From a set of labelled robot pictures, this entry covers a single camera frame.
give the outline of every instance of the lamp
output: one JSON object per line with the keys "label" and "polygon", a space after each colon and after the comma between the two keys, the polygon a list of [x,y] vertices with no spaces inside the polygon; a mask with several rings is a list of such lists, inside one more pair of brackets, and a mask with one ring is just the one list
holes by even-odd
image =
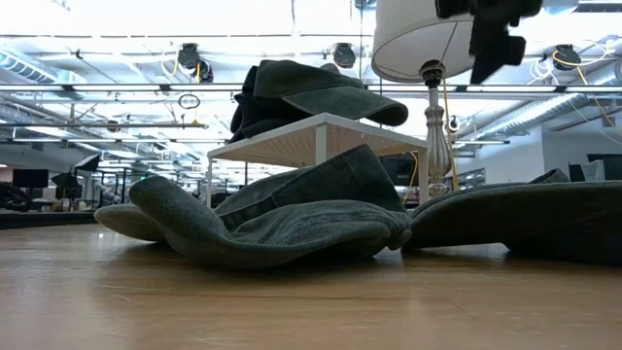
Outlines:
{"label": "lamp", "polygon": [[376,10],[371,67],[382,79],[399,83],[425,83],[430,106],[428,169],[430,197],[449,191],[444,184],[452,159],[443,135],[444,109],[438,105],[438,85],[444,77],[465,72],[472,66],[468,55],[472,17],[436,16],[432,0],[383,0]]}

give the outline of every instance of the cable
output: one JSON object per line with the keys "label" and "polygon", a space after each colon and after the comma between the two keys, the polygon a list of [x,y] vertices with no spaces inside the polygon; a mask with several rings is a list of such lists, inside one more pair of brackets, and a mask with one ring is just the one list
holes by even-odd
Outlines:
{"label": "cable", "polygon": [[[581,77],[581,81],[583,81],[583,84],[588,85],[587,83],[587,79],[585,79],[585,75],[583,74],[583,70],[581,69],[581,67],[576,67],[577,72],[579,73],[579,76]],[[560,84],[560,82],[557,80],[557,78],[555,78],[554,75],[552,75],[553,79],[555,80],[555,82],[557,83],[557,85]],[[596,102],[596,104],[599,106],[599,109],[601,110],[601,113],[603,114],[603,116],[605,116],[607,122],[609,123],[609,125],[611,125],[611,127],[613,127],[615,129],[615,131],[618,133],[618,135],[620,135],[622,137],[622,132],[620,132],[620,130],[618,130],[617,127],[615,127],[615,123],[613,123],[613,121],[611,120],[611,117],[609,116],[609,114],[606,112],[605,108],[603,108],[603,106],[601,105],[601,103],[599,102],[599,100],[596,98],[596,96],[593,97],[594,101]],[[587,119],[587,117],[585,117],[585,115],[583,115],[578,108],[576,108],[572,102],[570,102],[570,105],[572,106],[572,108],[574,108],[574,110],[576,111],[576,113],[579,114],[579,116],[583,117],[583,119],[589,123],[590,120]],[[606,133],[602,132],[600,129],[598,129],[599,133],[608,138],[609,140],[613,141],[614,143],[622,146],[622,143],[620,143],[619,141],[617,141],[616,139],[612,138],[611,136],[607,135]]]}
{"label": "cable", "polygon": [[451,158],[452,182],[454,191],[458,189],[458,169],[456,169],[456,161],[454,159],[454,146],[451,144],[451,130],[449,129],[449,102],[447,97],[447,81],[443,78],[443,96],[445,99],[445,129],[447,131],[447,147],[449,148],[449,158]]}
{"label": "cable", "polygon": [[196,83],[201,84],[201,62],[196,63]]}
{"label": "cable", "polygon": [[412,177],[410,177],[410,185],[408,185],[408,191],[406,191],[406,196],[404,197],[403,204],[406,204],[408,200],[408,195],[410,194],[410,190],[412,190],[412,184],[415,182],[415,175],[417,175],[417,169],[419,168],[419,160],[414,152],[409,152],[409,154],[415,158],[415,169],[412,171]]}
{"label": "cable", "polygon": [[166,69],[166,66],[164,65],[164,58],[166,58],[166,52],[162,52],[162,59],[160,60],[159,65],[162,68],[162,72],[164,72],[164,74],[172,77],[177,74],[177,66],[179,66],[179,50],[175,51],[175,67],[173,67],[172,73],[169,72],[168,69]]}
{"label": "cable", "polygon": [[553,59],[555,59],[556,61],[562,63],[562,64],[566,64],[567,66],[571,66],[571,67],[583,67],[586,65],[590,65],[590,64],[594,64],[594,63],[598,63],[600,61],[602,61],[603,59],[605,59],[605,57],[609,54],[609,47],[608,44],[606,44],[606,46],[603,48],[601,45],[597,45],[597,47],[601,50],[603,50],[603,55],[596,58],[596,59],[592,59],[589,62],[586,63],[570,63],[570,62],[566,62],[563,61],[559,58],[557,58],[557,53],[559,53],[559,51],[554,51],[553,54],[551,55],[553,57]]}

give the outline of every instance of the pipe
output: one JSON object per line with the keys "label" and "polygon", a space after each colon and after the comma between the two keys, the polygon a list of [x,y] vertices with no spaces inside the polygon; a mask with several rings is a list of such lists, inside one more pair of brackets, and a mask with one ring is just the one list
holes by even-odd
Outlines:
{"label": "pipe", "polygon": [[151,128],[151,127],[161,127],[161,128],[207,128],[206,124],[180,124],[180,123],[119,123],[119,124],[107,124],[107,123],[98,123],[98,124],[81,124],[81,123],[32,123],[32,122],[11,122],[11,123],[0,123],[0,128],[7,127],[32,127],[32,126],[45,126],[45,127],[70,127],[70,128],[130,128],[130,127],[140,127],[140,128]]}
{"label": "pipe", "polygon": [[[592,72],[587,76],[590,85],[618,85],[622,84],[622,60],[609,63],[607,66]],[[585,93],[564,93],[545,101],[534,101],[508,114],[494,117],[477,132],[472,132],[460,139],[481,140],[491,138],[496,134],[513,134],[531,127],[551,121],[559,116],[587,106],[590,99]]]}

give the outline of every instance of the gray cloth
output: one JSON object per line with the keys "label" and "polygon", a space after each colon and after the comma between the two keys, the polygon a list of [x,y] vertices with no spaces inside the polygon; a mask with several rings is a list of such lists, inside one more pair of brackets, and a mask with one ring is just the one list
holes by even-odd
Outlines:
{"label": "gray cloth", "polygon": [[369,257],[411,237],[410,218],[366,145],[257,181],[216,210],[161,177],[135,184],[129,196],[173,249],[221,267],[267,268],[322,251]]}
{"label": "gray cloth", "polygon": [[622,182],[570,183],[559,169],[452,192],[417,208],[404,248],[500,242],[522,255],[622,265],[621,195]]}
{"label": "gray cloth", "polygon": [[134,204],[110,205],[94,214],[95,220],[107,228],[128,237],[151,242],[166,242],[157,224]]}
{"label": "gray cloth", "polygon": [[354,200],[286,205],[228,231],[214,211],[162,177],[137,183],[129,196],[174,250],[219,267],[268,268],[339,246],[368,257],[411,236],[405,213]]}
{"label": "gray cloth", "polygon": [[310,168],[257,181],[227,198],[216,213],[228,229],[290,204],[351,199],[405,213],[391,179],[362,145]]}

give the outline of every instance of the table leg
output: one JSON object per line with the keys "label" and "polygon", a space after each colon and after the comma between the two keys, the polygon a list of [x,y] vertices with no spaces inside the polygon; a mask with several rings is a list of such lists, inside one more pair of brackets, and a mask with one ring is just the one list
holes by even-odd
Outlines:
{"label": "table leg", "polygon": [[327,125],[322,124],[315,127],[315,165],[327,161]]}
{"label": "table leg", "polygon": [[206,193],[205,202],[207,204],[207,207],[211,209],[212,208],[212,159],[207,158],[207,161],[209,161],[209,163],[207,165],[207,193]]}
{"label": "table leg", "polygon": [[417,149],[417,157],[419,157],[419,204],[430,199],[428,186],[430,180],[428,178],[428,150]]}

